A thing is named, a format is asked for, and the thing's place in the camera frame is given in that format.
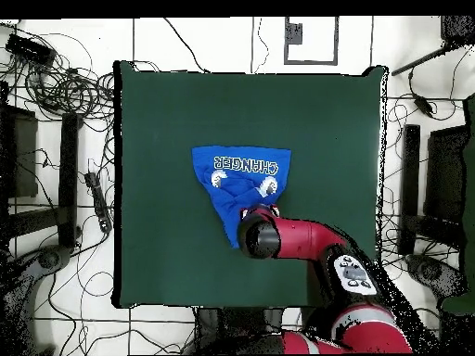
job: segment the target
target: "green table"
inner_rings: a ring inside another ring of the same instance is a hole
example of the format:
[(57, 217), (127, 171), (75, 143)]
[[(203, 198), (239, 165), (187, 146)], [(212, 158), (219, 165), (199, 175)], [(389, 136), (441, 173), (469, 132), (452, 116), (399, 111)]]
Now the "green table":
[(229, 246), (193, 171), (193, 146), (290, 149), (281, 214), (336, 225), (376, 257), (385, 69), (351, 77), (115, 67), (122, 89), (115, 296), (122, 307), (318, 305), (307, 294), (305, 261), (256, 261)]

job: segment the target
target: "tangled wires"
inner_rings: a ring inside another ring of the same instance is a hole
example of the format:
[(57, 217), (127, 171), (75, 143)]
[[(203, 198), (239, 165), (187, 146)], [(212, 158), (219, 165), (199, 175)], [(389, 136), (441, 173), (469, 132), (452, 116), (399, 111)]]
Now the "tangled wires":
[[(85, 47), (73, 37), (68, 37), (81, 45), (90, 59), (90, 69), (72, 68), (70, 61), (61, 55), (41, 35), (22, 31), (28, 38), (38, 44), (47, 46), (55, 51), (56, 56), (51, 67), (38, 65), (24, 57), (11, 55), (10, 61), (3, 64), (0, 79), (10, 74), (14, 75), (14, 82), (10, 94), (21, 98), (28, 104), (35, 104), (47, 121), (61, 121), (63, 113), (75, 112), (83, 117), (85, 125), (96, 132), (106, 132), (112, 127), (112, 100), (113, 100), (113, 74), (112, 72), (97, 76), (93, 71), (93, 62)], [(27, 96), (20, 95), (19, 90), (25, 91)], [(106, 122), (104, 129), (93, 128), (87, 121), (103, 120)]]

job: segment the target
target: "blue cloth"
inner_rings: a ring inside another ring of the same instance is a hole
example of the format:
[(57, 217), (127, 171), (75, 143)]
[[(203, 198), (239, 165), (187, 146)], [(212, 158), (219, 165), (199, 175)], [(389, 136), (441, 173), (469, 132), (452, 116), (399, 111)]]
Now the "blue cloth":
[(192, 156), (195, 174), (210, 194), (231, 246), (238, 248), (240, 210), (276, 203), (287, 185), (290, 150), (202, 146), (194, 147)]

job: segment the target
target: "white floor tile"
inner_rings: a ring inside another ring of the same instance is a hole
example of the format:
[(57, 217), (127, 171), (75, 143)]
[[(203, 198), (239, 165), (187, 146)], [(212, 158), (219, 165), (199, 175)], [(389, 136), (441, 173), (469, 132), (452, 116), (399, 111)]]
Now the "white floor tile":
[(193, 338), (194, 324), (133, 323), (132, 328), (142, 333), (132, 333), (132, 355), (162, 355), (179, 352)]
[(144, 321), (195, 321), (189, 307), (168, 307), (142, 305), (132, 309), (132, 319)]
[(285, 309), (282, 315), (282, 324), (284, 329), (295, 329), (302, 325), (301, 309), (299, 307)]
[(44, 346), (54, 344), (55, 355), (60, 354), (67, 341), (62, 356), (83, 356), (83, 352), (88, 356), (125, 356), (128, 353), (128, 324), (91, 322), (82, 324), (81, 321), (77, 321), (76, 329), (68, 340), (73, 329), (74, 324), (70, 321), (35, 321), (37, 342)]
[[(211, 72), (249, 72), (252, 18), (169, 18)], [(192, 54), (163, 18), (135, 20), (135, 60), (160, 70), (199, 70)]]

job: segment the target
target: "tile floor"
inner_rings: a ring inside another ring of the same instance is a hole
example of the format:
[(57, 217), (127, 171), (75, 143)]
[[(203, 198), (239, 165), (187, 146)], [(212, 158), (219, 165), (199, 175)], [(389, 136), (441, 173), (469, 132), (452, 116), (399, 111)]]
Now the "tile floor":
[[(300, 21), (308, 27), (307, 31), (316, 29), (318, 26), (318, 19), (290, 18), (290, 22)], [(356, 75), (361, 74), (370, 64), (385, 65), (390, 70), (395, 70), (437, 49), (442, 43), (440, 20), (437, 17), (340, 17), (339, 65), (337, 67), (284, 66), (283, 18), (170, 19), (170, 22), (193, 49), (200, 66), (211, 72), (315, 72)], [(72, 67), (83, 68), (86, 72), (92, 70), (97, 75), (111, 72), (112, 62), (116, 59), (152, 61), (160, 70), (197, 69), (193, 57), (163, 19), (26, 19), (20, 23), (19, 28), (26, 32), (41, 34), (63, 57), (68, 59)], [(0, 46), (5, 46), (10, 33), (9, 28), (0, 27)], [(331, 33), (322, 34), (322, 42), (333, 39)], [(307, 43), (306, 56), (320, 59), (318, 50), (315, 50), (318, 45), (318, 42)], [(463, 48), (458, 49), (416, 68), (413, 79), (414, 90), (425, 97), (448, 97), (451, 94), (454, 68), (465, 51), (466, 49)], [(8, 61), (8, 53), (0, 49), (0, 62), (7, 63)], [(148, 64), (140, 65), (142, 70), (147, 68), (150, 68)], [(474, 68), (475, 58), (470, 52), (457, 67), (452, 98), (462, 99), (475, 91)], [(407, 72), (394, 78), (390, 77), (389, 97), (397, 97), (408, 91)], [(26, 105), (26, 108), (35, 110), (33, 104), (28, 102), (25, 104), (24, 97), (26, 97), (25, 92), (19, 90), (16, 98), (17, 105), (19, 107)], [(14, 102), (15, 97), (11, 96), (10, 100)], [(394, 98), (388, 100), (388, 111), (394, 106), (395, 101)], [(399, 132), (400, 125), (396, 116), (403, 118), (406, 113), (412, 113), (415, 109), (414, 104), (409, 100), (402, 99), (399, 104), (395, 111), (389, 113), (388, 146), (396, 140)], [(448, 102), (437, 101), (437, 109), (437, 116), (443, 119), (451, 115), (453, 106)], [(40, 120), (45, 120), (37, 109), (36, 112)], [(427, 139), (430, 131), (465, 122), (461, 110), (456, 110), (454, 116), (447, 121), (431, 120), (416, 111), (408, 117), (407, 121), (421, 125), (421, 159), (427, 157)], [(104, 127), (104, 121), (91, 121), (89, 124), (95, 128)], [(37, 146), (47, 151), (54, 163), (59, 162), (59, 133), (60, 123), (40, 122)], [(105, 133), (96, 133), (87, 127), (82, 128), (79, 144), (81, 172), (86, 172), (88, 165), (89, 168), (94, 167), (90, 159), (95, 162), (100, 161), (105, 137)], [(396, 149), (400, 152), (400, 144), (387, 151), (386, 175), (401, 167)], [(36, 157), (37, 162), (43, 160), (42, 157)], [(108, 169), (109, 179), (106, 176), (101, 179), (102, 187), (103, 189), (111, 187), (113, 190), (113, 165), (109, 165)], [(392, 209), (394, 209), (394, 214), (398, 211), (399, 174), (397, 172), (386, 181), (384, 198), (387, 202), (384, 211), (387, 214), (391, 214)], [(37, 175), (53, 203), (57, 204), (58, 171), (54, 171), (51, 167), (42, 168), (40, 165)], [(421, 190), (424, 189), (424, 177), (425, 163), (422, 162), (419, 179)], [(419, 194), (419, 208), (422, 209), (424, 195), (423, 192)], [(113, 192), (109, 192), (108, 204), (112, 200)], [(10, 202), (13, 212), (38, 209), (33, 205), (46, 204), (47, 200), (40, 189), (35, 198), (19, 198), (17, 201)], [(78, 205), (84, 206), (78, 208), (78, 223), (84, 223), (94, 213), (91, 209), (92, 204), (93, 200), (87, 194), (86, 187), (78, 184)], [(395, 228), (395, 226), (387, 222), (386, 228)], [(45, 244), (54, 243), (55, 232), (56, 230), (50, 229), (12, 239), (10, 250), (12, 253), (21, 255), (38, 247), (40, 242), (49, 235), (53, 236)], [(83, 233), (84, 248), (94, 245), (101, 239), (95, 218), (86, 222)], [(392, 230), (387, 233), (387, 236), (392, 238), (394, 234)], [(85, 294), (83, 296), (83, 290), (76, 275), (78, 264), (80, 267), (84, 266), (79, 273), (79, 278), (83, 286), (88, 283), (88, 292), (100, 295), (108, 293), (112, 288), (111, 277), (103, 272), (113, 274), (113, 235), (112, 232), (108, 241), (94, 253), (92, 250), (85, 252), (79, 260), (77, 258), (72, 260), (58, 273), (52, 301), (59, 310), (72, 318), (78, 320), (83, 318), (85, 326), (83, 328), (81, 322), (78, 321), (78, 327), (66, 345), (64, 354), (83, 355), (78, 349), (78, 343), (84, 341), (84, 332), (87, 333), (87, 343), (84, 343), (83, 347), (88, 348), (90, 355), (165, 353), (163, 350), (160, 351), (156, 344), (163, 347), (169, 346), (167, 350), (170, 352), (177, 351), (179, 346), (189, 339), (193, 328), (193, 314), (190, 309), (139, 306), (130, 311), (117, 310), (111, 306), (109, 295), (92, 297)], [(417, 244), (420, 251), (426, 246), (424, 242)], [(444, 246), (438, 246), (436, 249), (447, 250)], [(387, 261), (397, 258), (390, 254), (385, 254), (384, 257)], [(456, 266), (457, 255), (450, 254), (449, 262)], [(411, 280), (407, 273), (403, 273), (397, 262), (394, 265), (388, 265), (387, 269), (390, 276), (394, 277), (396, 285), (415, 307), (428, 307), (435, 310), (435, 300), (430, 291)], [(59, 354), (73, 326), (71, 321), (53, 311), (45, 302), (51, 285), (52, 277), (49, 276), (39, 287), (35, 306), (35, 327), (38, 342), (55, 343), (56, 354)], [(422, 312), (420, 316), (427, 326), (436, 326), (435, 318), (428, 313)], [(296, 325), (299, 321), (298, 309), (286, 310), (284, 324)], [(126, 333), (129, 325), (133, 329), (130, 335)], [(109, 336), (117, 337), (97, 340)]]

